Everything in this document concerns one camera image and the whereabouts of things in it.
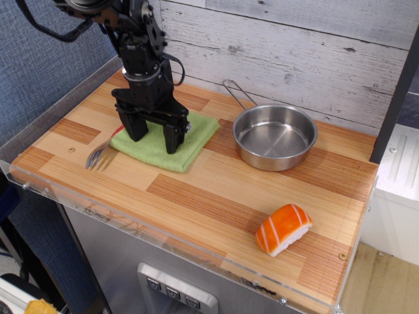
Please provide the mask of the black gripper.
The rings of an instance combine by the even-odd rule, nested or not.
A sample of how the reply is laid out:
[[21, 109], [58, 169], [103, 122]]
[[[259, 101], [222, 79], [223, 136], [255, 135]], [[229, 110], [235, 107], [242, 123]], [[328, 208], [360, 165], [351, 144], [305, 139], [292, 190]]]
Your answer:
[[128, 60], [124, 58], [122, 74], [129, 87], [115, 89], [112, 96], [120, 121], [130, 138], [138, 142], [149, 131], [147, 122], [163, 126], [166, 152], [174, 154], [191, 129], [189, 114], [173, 96], [174, 83], [168, 58]]

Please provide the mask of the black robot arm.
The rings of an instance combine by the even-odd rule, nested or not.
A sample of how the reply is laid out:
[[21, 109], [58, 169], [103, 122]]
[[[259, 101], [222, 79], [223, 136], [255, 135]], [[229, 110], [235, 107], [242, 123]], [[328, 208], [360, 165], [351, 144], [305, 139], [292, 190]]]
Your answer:
[[167, 45], [148, 1], [57, 1], [70, 16], [99, 24], [123, 63], [126, 89], [114, 89], [116, 110], [130, 138], [139, 141], [148, 122], [163, 127], [166, 150], [173, 154], [184, 141], [189, 111], [174, 96], [170, 63], [178, 59], [165, 53]]

